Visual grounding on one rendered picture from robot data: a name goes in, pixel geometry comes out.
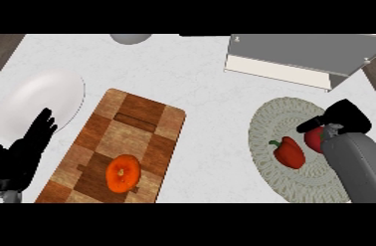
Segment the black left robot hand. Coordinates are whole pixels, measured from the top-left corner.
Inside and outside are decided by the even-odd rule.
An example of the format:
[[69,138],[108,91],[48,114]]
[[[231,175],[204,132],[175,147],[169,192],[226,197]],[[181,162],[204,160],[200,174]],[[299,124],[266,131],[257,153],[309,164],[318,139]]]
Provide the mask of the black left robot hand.
[[42,154],[58,129],[52,110],[43,109],[29,131],[5,148],[0,144],[0,191],[23,192],[32,184]]

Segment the grey round bowl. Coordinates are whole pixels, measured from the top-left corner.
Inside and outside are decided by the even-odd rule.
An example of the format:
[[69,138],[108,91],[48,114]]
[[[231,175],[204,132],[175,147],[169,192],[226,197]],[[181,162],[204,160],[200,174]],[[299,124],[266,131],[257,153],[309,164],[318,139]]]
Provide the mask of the grey round bowl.
[[153,35],[151,34],[113,34],[113,39],[125,45],[136,45],[145,42]]

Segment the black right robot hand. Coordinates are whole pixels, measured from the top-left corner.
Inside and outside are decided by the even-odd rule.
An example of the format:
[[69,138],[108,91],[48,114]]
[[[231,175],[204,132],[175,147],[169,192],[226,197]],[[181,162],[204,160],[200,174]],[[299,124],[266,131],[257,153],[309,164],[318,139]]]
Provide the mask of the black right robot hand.
[[304,122],[299,127],[300,133],[309,132],[322,125],[331,123],[341,124],[343,128],[338,130],[341,134],[349,132],[368,133],[372,129],[372,122],[358,106],[347,100],[338,101],[325,111],[322,116],[315,117]]

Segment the red bell pepper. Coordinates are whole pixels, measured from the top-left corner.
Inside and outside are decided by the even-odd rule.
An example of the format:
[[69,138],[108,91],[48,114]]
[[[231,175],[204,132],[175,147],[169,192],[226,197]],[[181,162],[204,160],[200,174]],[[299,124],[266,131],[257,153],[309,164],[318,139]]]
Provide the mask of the red bell pepper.
[[276,146],[273,155],[278,161],[287,167],[293,169],[300,169],[303,164],[306,163],[306,156],[296,140],[290,136],[285,136],[282,138],[282,141],[272,140],[269,143]]

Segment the red tomato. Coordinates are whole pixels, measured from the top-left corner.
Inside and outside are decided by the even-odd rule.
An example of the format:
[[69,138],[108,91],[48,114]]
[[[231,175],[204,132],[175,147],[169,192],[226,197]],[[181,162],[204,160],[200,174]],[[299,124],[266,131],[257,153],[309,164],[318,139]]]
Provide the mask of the red tomato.
[[321,144],[324,138],[324,127],[318,127],[304,134],[304,142],[307,146],[318,152],[322,152]]

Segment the orange pumpkin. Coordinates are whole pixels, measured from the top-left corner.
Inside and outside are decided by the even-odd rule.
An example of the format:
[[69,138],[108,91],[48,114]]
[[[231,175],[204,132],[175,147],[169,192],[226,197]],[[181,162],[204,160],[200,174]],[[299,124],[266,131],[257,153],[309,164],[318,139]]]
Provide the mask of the orange pumpkin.
[[108,187],[116,193],[135,189],[142,178],[142,165],[133,155],[120,155],[107,168]]

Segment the white oval plate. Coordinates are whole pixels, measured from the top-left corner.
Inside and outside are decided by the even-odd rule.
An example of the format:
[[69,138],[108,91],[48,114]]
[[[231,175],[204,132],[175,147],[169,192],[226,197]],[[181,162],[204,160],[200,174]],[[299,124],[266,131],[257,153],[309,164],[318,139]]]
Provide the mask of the white oval plate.
[[10,147],[30,128],[43,108],[52,110],[55,125],[63,129],[85,103],[86,83],[66,70],[33,76],[0,102],[0,143]]

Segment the checkered wooden cutting board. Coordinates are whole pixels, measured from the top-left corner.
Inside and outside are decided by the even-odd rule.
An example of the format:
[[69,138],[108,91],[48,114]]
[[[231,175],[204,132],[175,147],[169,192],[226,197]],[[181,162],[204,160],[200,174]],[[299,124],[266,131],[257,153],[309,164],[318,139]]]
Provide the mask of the checkered wooden cutting board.
[[[163,103],[110,89],[71,145],[38,201],[154,202],[186,121],[186,112]],[[107,168],[123,154],[142,165],[136,187],[110,189]]]

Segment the round woven pale placemat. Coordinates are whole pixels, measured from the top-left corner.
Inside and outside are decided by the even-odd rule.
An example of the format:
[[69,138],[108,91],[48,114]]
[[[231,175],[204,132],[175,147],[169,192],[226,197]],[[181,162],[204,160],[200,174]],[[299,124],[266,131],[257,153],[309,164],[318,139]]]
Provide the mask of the round woven pale placemat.
[[[278,98],[257,110],[250,122],[248,146],[260,175],[273,191],[288,202],[294,203],[347,203],[350,197],[341,180],[331,168],[325,156],[304,142],[304,134],[297,127],[325,109],[315,103],[299,98]],[[299,143],[306,163],[300,169],[287,167],[276,159],[276,145],[290,136]]]

